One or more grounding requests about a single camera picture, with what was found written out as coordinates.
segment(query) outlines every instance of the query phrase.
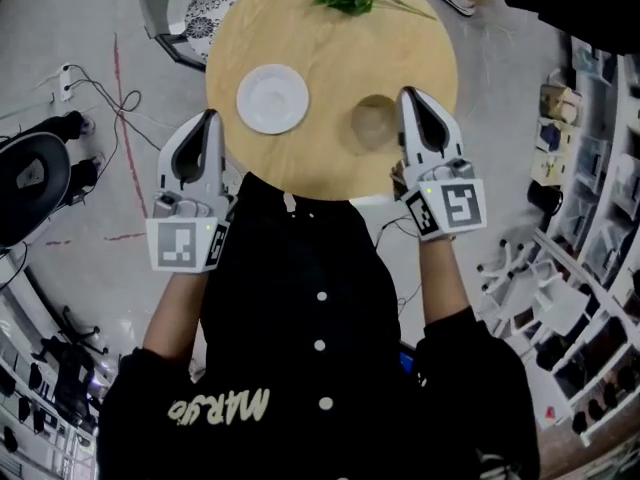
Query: office chair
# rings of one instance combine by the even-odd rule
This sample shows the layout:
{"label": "office chair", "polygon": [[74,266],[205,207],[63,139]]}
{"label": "office chair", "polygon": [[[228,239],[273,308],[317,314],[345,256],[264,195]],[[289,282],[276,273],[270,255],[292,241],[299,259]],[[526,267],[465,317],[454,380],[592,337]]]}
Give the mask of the office chair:
{"label": "office chair", "polygon": [[[104,347],[102,350],[99,350],[93,345],[91,345],[90,343],[87,343],[86,341],[92,336],[97,336],[98,334],[100,334],[100,327],[96,325],[90,332],[81,333],[78,330],[76,330],[73,323],[69,320],[70,312],[71,310],[69,309],[69,306],[64,306],[64,308],[62,308],[62,319],[60,319],[59,317],[54,318],[56,323],[58,324],[58,327],[60,327],[60,333],[66,336],[72,345],[81,345],[83,347],[88,348],[89,350],[92,350],[96,354],[100,354],[101,356],[108,354],[109,349],[107,347]],[[34,352],[31,354],[31,356],[36,361],[41,361],[43,363],[46,363],[47,360],[45,358],[45,355],[47,352],[50,352],[49,347],[51,346],[53,339],[58,341],[58,339],[55,336],[53,336],[51,340],[47,340],[46,338],[40,340],[40,343],[43,346],[42,352],[38,354]]]}
{"label": "office chair", "polygon": [[71,176],[62,140],[37,132],[0,143],[0,249],[24,240],[58,207]]}
{"label": "office chair", "polygon": [[46,362],[46,354],[58,361],[58,380],[53,390],[53,405],[62,419],[92,433],[96,418],[89,412],[89,384],[95,375],[93,358],[80,343],[66,343],[53,336],[43,339],[44,348],[37,359]]}
{"label": "office chair", "polygon": [[140,9],[142,10],[145,29],[149,38],[155,39],[174,62],[204,72],[204,64],[180,53],[175,47],[176,44],[187,42],[187,36],[185,34],[171,34],[169,31],[169,22],[167,20],[169,0],[138,1],[140,2]]}

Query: wire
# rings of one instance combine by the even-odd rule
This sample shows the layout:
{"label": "wire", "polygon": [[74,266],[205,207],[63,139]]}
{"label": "wire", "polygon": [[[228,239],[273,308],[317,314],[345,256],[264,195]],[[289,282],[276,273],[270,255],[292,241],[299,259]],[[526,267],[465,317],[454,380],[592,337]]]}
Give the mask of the wire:
{"label": "wire", "polygon": [[[409,231],[404,229],[400,224],[398,224],[398,222],[400,222],[401,220],[408,220],[413,222],[413,219],[409,216],[408,213],[406,215],[403,215],[402,217],[397,217],[387,222],[384,226],[380,228],[380,231],[378,232],[378,236],[376,237],[376,244],[375,244],[376,251],[378,250],[378,246],[380,245],[380,240],[382,239],[382,235],[384,234],[385,229],[387,229],[391,225],[395,225],[405,235],[411,236],[413,238],[418,238],[418,235],[414,235],[413,233],[410,233]],[[409,298],[400,297],[398,299],[398,316],[402,314],[407,304],[409,304],[409,302],[411,302],[415,298],[421,286],[422,286],[422,283],[418,285],[418,287],[415,289],[415,291],[411,294]]]}
{"label": "wire", "polygon": [[[115,146],[113,148],[113,152],[111,153],[111,155],[109,156],[109,158],[105,162],[104,166],[102,166],[102,169],[100,170],[100,173],[98,173],[98,177],[96,178],[95,184],[93,185],[93,187],[91,187],[88,191],[86,191],[82,195],[82,201],[84,202],[84,198],[87,197],[89,194],[91,194],[91,192],[93,192],[95,190],[95,188],[98,186],[98,181],[100,181],[100,178],[102,178],[102,175],[107,170],[107,167],[109,167],[109,164],[111,164],[111,161],[113,160],[113,157],[116,155],[116,153],[118,151],[118,147],[120,145],[120,136],[118,135],[118,118],[123,119],[138,135],[140,135],[156,151],[160,151],[160,148],[158,146],[156,146],[153,142],[151,142],[151,140],[149,140],[149,138],[144,133],[142,133],[134,125],[132,125],[131,122],[124,116],[124,112],[132,112],[132,111],[136,110],[138,108],[138,106],[140,105],[140,102],[142,101],[142,93],[140,91],[138,91],[137,89],[134,89],[133,91],[129,91],[127,93],[127,95],[124,97],[124,99],[122,100],[122,103],[118,103],[107,92],[107,90],[104,88],[104,85],[102,85],[100,82],[97,82],[96,80],[92,79],[82,66],[79,66],[78,64],[69,64],[69,67],[70,68],[79,69],[82,72],[82,74],[84,75],[84,78],[80,78],[80,79],[75,80],[74,82],[72,82],[69,85],[69,88],[75,87],[76,85],[80,85],[80,84],[83,84],[83,83],[91,84],[93,86],[93,88],[96,90],[96,92],[100,96],[102,96],[102,98],[107,102],[107,104],[109,105],[111,110],[113,110],[113,113],[114,113],[113,134],[114,134],[115,139],[116,139],[116,144],[115,144]],[[127,102],[133,96],[137,96],[138,100],[133,105],[131,105],[130,107],[127,107]],[[63,205],[59,206],[58,208],[56,208],[56,210],[54,212],[52,212],[52,214],[57,212],[58,210],[64,208],[65,206],[66,206],[66,204],[63,204]]]}
{"label": "wire", "polygon": [[402,226],[400,226],[400,224],[398,224],[399,221],[401,220],[413,220],[411,219],[411,217],[409,217],[409,214],[403,215],[402,217],[398,217],[396,219],[392,219],[389,222],[387,222],[384,226],[382,226],[380,228],[380,231],[378,231],[378,236],[376,237],[376,243],[375,243],[375,250],[378,250],[378,246],[380,245],[380,240],[382,239],[382,235],[384,234],[384,230],[387,229],[389,226],[391,226],[392,224],[395,224],[396,227],[402,231],[405,235],[409,235],[412,236],[414,238],[418,238],[418,235],[414,235],[412,233],[409,233],[406,229],[404,229]]}
{"label": "wire", "polygon": [[24,256],[22,257],[22,264],[20,265],[20,268],[16,270],[16,273],[11,276],[11,279],[9,279],[6,283],[2,285],[2,287],[0,287],[0,292],[4,290],[7,286],[9,286],[9,283],[11,283],[11,281],[13,281],[20,272],[22,272],[25,264],[27,263],[27,252],[29,252],[29,246],[27,245],[27,242],[25,242],[24,240],[22,241],[22,243],[24,244]]}
{"label": "wire", "polygon": [[[100,96],[102,96],[104,98],[104,100],[107,102],[107,104],[111,107],[111,110],[113,110],[115,112],[116,117],[122,118],[138,135],[140,135],[140,137],[142,137],[147,142],[147,144],[149,144],[156,151],[160,151],[160,148],[158,146],[156,146],[153,142],[151,142],[149,137],[147,137],[144,133],[142,133],[140,130],[138,130],[133,124],[131,124],[131,121],[129,121],[123,115],[123,113],[125,113],[125,112],[133,112],[133,111],[135,111],[138,108],[138,106],[140,106],[140,103],[142,102],[142,93],[140,91],[138,91],[137,89],[134,89],[133,91],[129,91],[129,93],[127,93],[127,95],[124,97],[124,100],[122,101],[122,104],[119,104],[107,92],[107,90],[104,88],[104,86],[100,82],[97,82],[97,81],[93,80],[89,76],[89,74],[85,71],[85,69],[82,66],[79,66],[78,64],[69,64],[69,67],[70,68],[78,68],[82,72],[82,74],[84,75],[84,78],[80,78],[79,80],[76,80],[73,83],[71,83],[69,85],[69,88],[75,87],[76,85],[79,85],[81,83],[90,83],[93,86],[93,88],[98,92],[98,94],[100,94]],[[127,108],[126,107],[126,102],[134,94],[136,94],[138,96],[138,101],[131,108]]]}
{"label": "wire", "polygon": [[421,287],[422,287],[422,283],[420,283],[418,285],[416,290],[413,292],[411,297],[409,297],[408,299],[405,299],[404,297],[400,297],[398,299],[398,316],[400,316],[402,314],[402,312],[404,311],[404,308],[407,307],[407,304],[409,304],[409,302],[411,302],[414,299],[414,297],[416,295],[418,295],[418,291],[420,290]]}
{"label": "wire", "polygon": [[123,110],[122,112],[124,112],[125,114],[129,114],[130,116],[144,117],[147,121],[151,121],[153,124],[162,126],[163,128],[168,128],[169,130],[177,130],[179,128],[179,126],[173,126],[172,124],[166,124],[161,123],[160,121],[156,121],[153,117],[141,114],[140,112],[131,112],[130,110]]}

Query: round wooden table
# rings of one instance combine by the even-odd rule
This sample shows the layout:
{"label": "round wooden table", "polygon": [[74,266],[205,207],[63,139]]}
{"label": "round wooden table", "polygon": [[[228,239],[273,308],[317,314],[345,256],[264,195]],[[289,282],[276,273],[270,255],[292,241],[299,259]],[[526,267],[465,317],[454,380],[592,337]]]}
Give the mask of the round wooden table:
{"label": "round wooden table", "polygon": [[[425,0],[402,0],[437,18]],[[351,17],[313,0],[238,0],[218,29],[207,64],[207,101],[245,168],[285,192],[344,200],[392,192],[396,140],[363,143],[351,121],[365,97],[395,101],[413,85],[453,113],[456,60],[439,20],[391,8]],[[284,64],[305,79],[309,109],[281,135],[254,132],[236,110],[236,92],[262,64]]]}

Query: white saucer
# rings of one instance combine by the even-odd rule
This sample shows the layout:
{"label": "white saucer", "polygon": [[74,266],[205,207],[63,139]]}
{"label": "white saucer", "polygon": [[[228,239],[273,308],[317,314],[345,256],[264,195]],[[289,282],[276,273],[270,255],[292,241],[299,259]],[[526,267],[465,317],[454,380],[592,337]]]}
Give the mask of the white saucer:
{"label": "white saucer", "polygon": [[236,108],[251,129],[275,135],[290,130],[307,113],[309,91],[304,79],[281,64],[251,71],[238,87]]}

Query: white button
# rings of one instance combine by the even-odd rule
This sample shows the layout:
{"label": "white button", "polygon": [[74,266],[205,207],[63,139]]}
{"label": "white button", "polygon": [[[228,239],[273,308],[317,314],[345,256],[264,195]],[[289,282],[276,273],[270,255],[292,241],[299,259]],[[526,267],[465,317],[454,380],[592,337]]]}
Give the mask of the white button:
{"label": "white button", "polygon": [[329,398],[328,396],[325,396],[324,398],[320,399],[320,409],[322,409],[323,411],[328,411],[332,407],[333,407],[333,400],[331,400],[331,398]]}

